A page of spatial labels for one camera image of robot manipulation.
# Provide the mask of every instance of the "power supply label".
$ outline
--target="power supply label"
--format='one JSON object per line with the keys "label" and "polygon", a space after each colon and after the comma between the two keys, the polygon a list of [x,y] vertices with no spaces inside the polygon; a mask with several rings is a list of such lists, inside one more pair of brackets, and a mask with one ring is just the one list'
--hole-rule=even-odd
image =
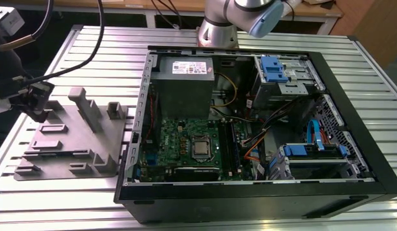
{"label": "power supply label", "polygon": [[204,75],[207,74],[205,62],[173,62],[172,63],[173,74],[192,74]]}

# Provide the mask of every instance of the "table leg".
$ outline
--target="table leg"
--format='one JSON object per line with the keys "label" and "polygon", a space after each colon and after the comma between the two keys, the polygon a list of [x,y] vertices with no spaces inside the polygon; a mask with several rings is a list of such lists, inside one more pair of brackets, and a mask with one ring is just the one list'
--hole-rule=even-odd
{"label": "table leg", "polygon": [[156,12],[153,10],[144,10],[146,28],[154,28],[154,15]]}
{"label": "table leg", "polygon": [[336,19],[338,18],[327,18],[326,19],[324,23],[319,27],[319,30],[316,33],[318,35],[328,35],[330,34],[332,27],[335,25]]}

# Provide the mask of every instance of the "slotted aluminum surface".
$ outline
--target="slotted aluminum surface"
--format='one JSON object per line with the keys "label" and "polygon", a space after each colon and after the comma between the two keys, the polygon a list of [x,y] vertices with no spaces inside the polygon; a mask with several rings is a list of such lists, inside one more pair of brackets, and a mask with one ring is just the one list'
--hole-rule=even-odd
{"label": "slotted aluminum surface", "polygon": [[[81,62],[96,44],[97,27],[73,29],[47,72]],[[239,33],[240,48],[316,51],[323,54],[343,90],[358,110],[381,151],[397,174],[397,92],[387,86],[368,57],[346,37],[271,34],[253,39]],[[53,99],[61,104],[72,86],[82,86],[97,105],[118,101],[133,114],[141,68],[148,45],[195,46],[193,30],[105,29],[93,61],[80,70],[54,78]],[[397,198],[367,204],[330,218],[316,220],[263,220],[203,224],[140,225],[121,205],[113,203],[116,178],[14,181],[13,170],[26,150],[37,124],[21,115],[0,149],[0,230],[397,230]]]}

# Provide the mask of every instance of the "ram slot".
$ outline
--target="ram slot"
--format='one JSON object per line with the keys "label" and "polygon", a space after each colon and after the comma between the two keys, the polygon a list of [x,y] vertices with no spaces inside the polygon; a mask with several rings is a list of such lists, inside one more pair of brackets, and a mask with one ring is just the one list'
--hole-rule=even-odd
{"label": "ram slot", "polygon": [[236,173],[236,159],[235,153],[237,152],[232,123],[219,122],[217,123],[217,138],[219,138],[219,149],[221,156],[221,167],[223,172],[229,175]]}

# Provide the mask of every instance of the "cpu socket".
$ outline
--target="cpu socket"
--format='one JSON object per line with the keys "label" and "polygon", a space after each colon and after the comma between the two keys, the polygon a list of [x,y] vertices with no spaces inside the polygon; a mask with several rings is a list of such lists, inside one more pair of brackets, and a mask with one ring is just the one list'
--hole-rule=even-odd
{"label": "cpu socket", "polygon": [[193,159],[211,158],[211,140],[208,136],[192,136],[191,137],[191,157]]}

